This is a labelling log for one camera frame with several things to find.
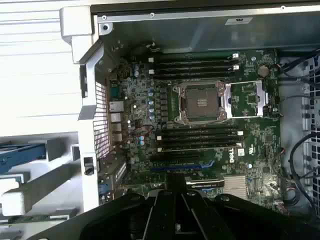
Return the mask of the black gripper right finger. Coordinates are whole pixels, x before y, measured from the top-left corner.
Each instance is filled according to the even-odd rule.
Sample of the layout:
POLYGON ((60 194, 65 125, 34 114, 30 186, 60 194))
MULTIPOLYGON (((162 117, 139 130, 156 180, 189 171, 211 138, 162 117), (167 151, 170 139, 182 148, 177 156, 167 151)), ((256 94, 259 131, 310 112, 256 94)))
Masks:
POLYGON ((176 232, 178 240, 318 240, 320 230, 293 217, 264 208, 231 194, 214 200, 187 187, 176 174, 176 192, 187 216, 176 232))

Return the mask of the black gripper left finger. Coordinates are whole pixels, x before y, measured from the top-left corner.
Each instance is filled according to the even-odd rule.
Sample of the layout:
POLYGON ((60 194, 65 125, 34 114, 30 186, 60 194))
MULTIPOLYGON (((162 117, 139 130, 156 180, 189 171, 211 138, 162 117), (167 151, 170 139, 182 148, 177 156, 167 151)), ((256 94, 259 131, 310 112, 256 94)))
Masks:
POLYGON ((148 197, 130 192, 30 237, 32 240, 172 240, 176 233, 177 176, 148 197))

